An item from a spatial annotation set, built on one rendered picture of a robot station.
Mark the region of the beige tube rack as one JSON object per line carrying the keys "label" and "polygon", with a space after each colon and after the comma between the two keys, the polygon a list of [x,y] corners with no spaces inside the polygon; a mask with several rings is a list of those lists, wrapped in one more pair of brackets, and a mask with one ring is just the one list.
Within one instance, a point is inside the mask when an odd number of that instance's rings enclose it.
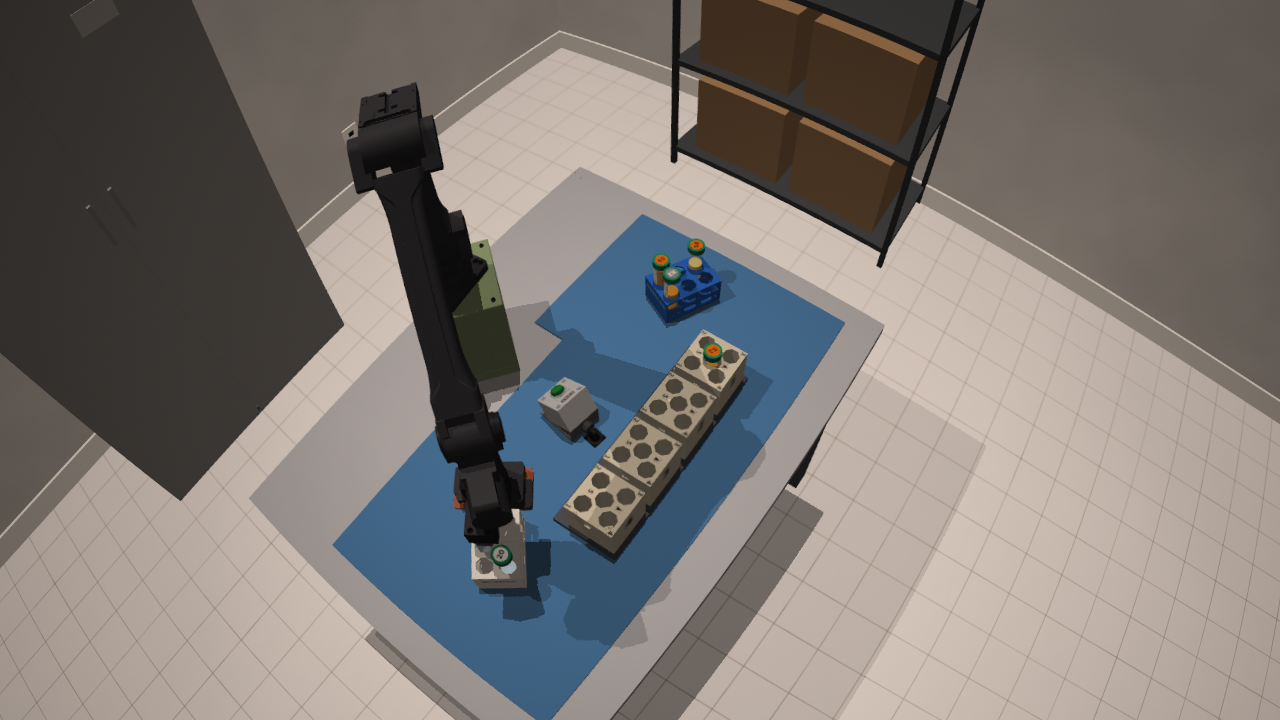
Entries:
{"label": "beige tube rack", "polygon": [[506,527],[499,527],[499,544],[506,544],[513,553],[516,570],[512,574],[504,574],[499,570],[500,568],[490,561],[492,550],[489,552],[480,552],[471,543],[472,580],[479,588],[527,588],[525,520],[518,509],[512,509],[512,511],[513,520]]}

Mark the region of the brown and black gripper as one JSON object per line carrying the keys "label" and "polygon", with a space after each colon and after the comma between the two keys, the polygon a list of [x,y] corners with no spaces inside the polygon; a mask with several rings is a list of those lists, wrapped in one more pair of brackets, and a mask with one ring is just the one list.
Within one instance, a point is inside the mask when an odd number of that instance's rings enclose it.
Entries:
{"label": "brown and black gripper", "polygon": [[[534,471],[531,468],[525,468],[524,462],[502,462],[499,475],[506,468],[512,483],[511,488],[511,509],[518,509],[524,511],[532,510],[532,487],[534,487]],[[458,471],[458,477],[457,477]],[[524,482],[525,478],[525,482]],[[456,489],[457,487],[457,489]],[[466,498],[460,491],[460,469],[454,469],[454,509],[466,507]]]}

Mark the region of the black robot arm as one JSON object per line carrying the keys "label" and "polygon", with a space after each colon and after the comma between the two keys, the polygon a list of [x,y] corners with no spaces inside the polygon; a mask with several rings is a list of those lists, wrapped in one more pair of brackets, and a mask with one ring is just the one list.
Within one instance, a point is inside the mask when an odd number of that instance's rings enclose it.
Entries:
{"label": "black robot arm", "polygon": [[[513,520],[506,468],[499,475],[506,434],[499,413],[489,413],[480,395],[452,314],[488,270],[486,260],[471,252],[462,210],[449,213],[436,195],[431,173],[444,165],[416,82],[390,92],[361,97],[358,137],[347,140],[355,190],[375,190],[387,213],[428,368],[436,442],[460,469],[465,537],[477,546],[499,544],[498,527]],[[392,174],[376,176],[388,167]]]}

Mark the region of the beige block with holes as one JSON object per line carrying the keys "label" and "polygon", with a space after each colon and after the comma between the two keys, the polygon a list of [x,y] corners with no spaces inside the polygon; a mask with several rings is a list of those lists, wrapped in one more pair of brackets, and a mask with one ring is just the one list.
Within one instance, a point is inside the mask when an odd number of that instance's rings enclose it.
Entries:
{"label": "beige block with holes", "polygon": [[[708,366],[703,361],[703,348],[708,343],[721,345],[723,350],[721,363],[717,366]],[[746,360],[746,352],[703,329],[675,365],[675,374],[714,395],[714,414],[718,415],[742,380]]]}
{"label": "beige block with holes", "polygon": [[641,407],[640,419],[681,442],[685,460],[710,427],[714,411],[714,395],[669,372]]}
{"label": "beige block with holes", "polygon": [[614,553],[646,512],[645,493],[596,464],[564,512],[570,527]]}
{"label": "beige block with holes", "polygon": [[678,470],[681,454],[678,441],[634,416],[603,456],[603,464],[607,470],[645,492],[646,505],[652,506]]}

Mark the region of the blue bench mat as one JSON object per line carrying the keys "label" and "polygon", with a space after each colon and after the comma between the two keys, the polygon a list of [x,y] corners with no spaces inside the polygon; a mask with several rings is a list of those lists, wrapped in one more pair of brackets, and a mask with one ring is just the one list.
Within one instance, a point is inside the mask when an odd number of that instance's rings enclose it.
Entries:
{"label": "blue bench mat", "polygon": [[[535,322],[561,338],[497,413],[502,462],[534,470],[527,588],[472,580],[454,468],[435,429],[333,546],[438,643],[536,720],[550,720],[696,539],[845,322],[705,246],[721,299],[666,324],[645,293],[658,252],[689,238],[641,214]],[[748,382],[618,559],[554,521],[701,331],[748,354]],[[541,415],[563,378],[596,404],[596,448]],[[593,428],[593,429],[594,429]]]}

